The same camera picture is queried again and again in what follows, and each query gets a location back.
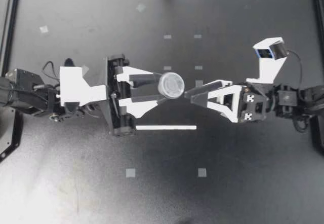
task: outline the black table surface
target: black table surface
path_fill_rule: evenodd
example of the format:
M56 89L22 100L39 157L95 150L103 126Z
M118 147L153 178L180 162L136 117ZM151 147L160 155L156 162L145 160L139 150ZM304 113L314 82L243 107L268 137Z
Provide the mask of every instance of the black table surface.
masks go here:
M19 0L10 68L40 74L52 60L58 71L70 57L97 85L104 58L125 53L133 67L171 66L189 89L195 80L257 78L253 44L282 36L303 60L305 88L323 83L318 33L313 0ZM276 83L297 86L298 69L289 56ZM103 118L25 116L20 147L0 164L1 220L323 223L324 158L289 120L232 124L180 99L137 122L197 130L112 138Z

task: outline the white sticker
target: white sticker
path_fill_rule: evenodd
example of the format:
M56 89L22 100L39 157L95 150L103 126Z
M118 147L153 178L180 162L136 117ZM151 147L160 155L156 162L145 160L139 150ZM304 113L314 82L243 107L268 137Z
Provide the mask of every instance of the white sticker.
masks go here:
M40 32L43 33L43 34L49 32L49 29L48 29L47 25L41 26L39 29L40 29Z
M196 85L196 87L203 86L204 82L203 82L203 80L196 80L195 85Z
M207 177L206 168L198 168L198 177Z
M163 38L164 39L172 39L172 35L167 34L167 35L164 35Z
M135 168L127 168L126 169L126 177L135 177L136 169Z
M146 6L144 4L138 4L138 6L136 6L136 9L138 12L142 13L146 9Z

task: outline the white tape strip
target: white tape strip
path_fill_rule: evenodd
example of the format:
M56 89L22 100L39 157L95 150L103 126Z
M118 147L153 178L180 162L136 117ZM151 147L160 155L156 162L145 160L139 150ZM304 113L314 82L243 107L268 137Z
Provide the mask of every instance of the white tape strip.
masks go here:
M137 125L137 130L196 130L197 125Z

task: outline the wire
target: wire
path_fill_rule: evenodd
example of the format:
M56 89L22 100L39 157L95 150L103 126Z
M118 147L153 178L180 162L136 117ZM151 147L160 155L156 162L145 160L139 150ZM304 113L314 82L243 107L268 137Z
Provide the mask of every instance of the wire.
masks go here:
M52 67L52 73L53 73L54 77L51 76L51 75L49 75L49 74L47 74L47 73L45 72L45 68L46 68L47 65L49 65L49 64L50 64L51 67ZM54 80L56 80L58 83L60 83L60 79L57 77L57 75L56 75L56 73L55 73L54 64L53 64L52 61L48 61L48 62L43 66L43 68L42 68L42 73L43 73L44 75L46 75L47 77L49 77L49 78L51 78L51 79L54 79Z
M47 99L45 99L44 97L32 92L32 91L25 91L25 90L20 90L20 89L14 89L14 88L6 88L6 87L2 87L0 86L0 89L1 90L5 90L5 91L17 91L17 92L22 92L22 93L26 93L26 94L31 94L31 95L34 95L40 99L42 99L43 101L45 102L48 102Z
M304 123L304 127L301 127L299 122L303 122ZM294 117L293 118L293 124L295 129L299 132L299 133L304 133L306 131L306 129L308 128L308 119L307 118L303 118L303 117Z
M302 96L301 91L300 91L300 87L301 87L302 82L303 82L303 64L302 64L302 60L294 50L287 49L287 51L291 52L292 54L294 54L297 57L297 61L298 61L298 64L299 64L298 96L303 102L311 102L311 101L305 100L305 98Z

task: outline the clear plastic cup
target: clear plastic cup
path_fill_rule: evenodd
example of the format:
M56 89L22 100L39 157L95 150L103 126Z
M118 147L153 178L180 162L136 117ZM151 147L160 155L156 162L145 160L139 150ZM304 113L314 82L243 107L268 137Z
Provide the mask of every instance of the clear plastic cup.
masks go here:
M159 79L157 89L166 98L177 99L184 92L184 81L177 73L164 73Z

